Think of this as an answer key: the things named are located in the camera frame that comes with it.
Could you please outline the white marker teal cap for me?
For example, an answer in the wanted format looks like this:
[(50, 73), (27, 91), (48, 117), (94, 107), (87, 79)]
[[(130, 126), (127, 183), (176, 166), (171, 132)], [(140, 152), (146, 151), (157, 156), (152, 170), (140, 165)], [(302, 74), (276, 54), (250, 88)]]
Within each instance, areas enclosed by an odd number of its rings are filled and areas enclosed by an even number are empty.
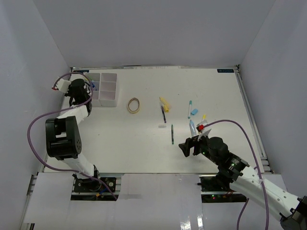
[(191, 109), (192, 109), (192, 100), (189, 101), (189, 108), (188, 108), (188, 119), (190, 119), (191, 116)]

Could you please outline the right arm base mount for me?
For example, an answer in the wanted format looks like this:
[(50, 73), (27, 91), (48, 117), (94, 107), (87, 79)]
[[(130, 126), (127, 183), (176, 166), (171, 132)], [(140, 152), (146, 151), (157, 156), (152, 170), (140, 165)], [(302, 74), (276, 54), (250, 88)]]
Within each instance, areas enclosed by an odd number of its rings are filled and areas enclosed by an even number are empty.
[(229, 187), (223, 188), (218, 184), (215, 174), (200, 175), (197, 185), (201, 189), (203, 204), (213, 203), (244, 203), (247, 198)]

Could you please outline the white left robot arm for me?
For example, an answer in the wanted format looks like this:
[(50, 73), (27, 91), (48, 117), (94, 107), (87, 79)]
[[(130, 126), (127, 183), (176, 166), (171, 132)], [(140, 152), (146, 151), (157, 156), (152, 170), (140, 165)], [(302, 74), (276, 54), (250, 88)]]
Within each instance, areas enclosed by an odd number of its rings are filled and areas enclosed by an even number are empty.
[(83, 79), (59, 82), (59, 89), (64, 90), (65, 96), (69, 97), (71, 109), (56, 118), (46, 120), (47, 154), (80, 173), (80, 179), (86, 178), (85, 186), (90, 191), (97, 191), (101, 187), (101, 179), (97, 176), (95, 165), (82, 153), (79, 132), (79, 124), (92, 111), (90, 85)]

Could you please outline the green highlighter pen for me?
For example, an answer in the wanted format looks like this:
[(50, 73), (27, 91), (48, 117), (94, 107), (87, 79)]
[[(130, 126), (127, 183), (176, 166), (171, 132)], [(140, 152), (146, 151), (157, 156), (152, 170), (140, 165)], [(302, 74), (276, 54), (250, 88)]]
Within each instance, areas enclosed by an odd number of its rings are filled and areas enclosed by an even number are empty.
[(171, 143), (174, 145), (174, 126), (171, 124)]

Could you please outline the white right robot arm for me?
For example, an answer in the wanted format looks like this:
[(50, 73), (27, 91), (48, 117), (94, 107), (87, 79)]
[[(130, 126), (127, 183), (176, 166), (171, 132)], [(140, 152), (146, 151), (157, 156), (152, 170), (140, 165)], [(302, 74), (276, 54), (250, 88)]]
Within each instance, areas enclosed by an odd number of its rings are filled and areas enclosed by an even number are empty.
[(274, 217), (284, 230), (307, 228), (307, 198), (297, 197), (266, 179), (245, 160), (231, 153), (219, 137), (194, 136), (179, 144), (185, 157), (203, 155), (217, 165), (217, 187), (233, 190), (264, 208), (266, 218)]

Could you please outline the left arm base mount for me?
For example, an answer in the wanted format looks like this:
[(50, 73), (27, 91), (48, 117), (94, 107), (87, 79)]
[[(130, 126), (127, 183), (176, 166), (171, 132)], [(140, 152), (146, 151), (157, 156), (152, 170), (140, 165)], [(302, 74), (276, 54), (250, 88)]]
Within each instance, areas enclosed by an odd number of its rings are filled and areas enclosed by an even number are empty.
[(78, 179), (75, 177), (71, 200), (72, 201), (116, 201), (118, 195), (116, 195), (116, 177), (101, 177), (110, 191), (114, 194), (116, 198), (109, 192), (104, 184), (96, 180)]

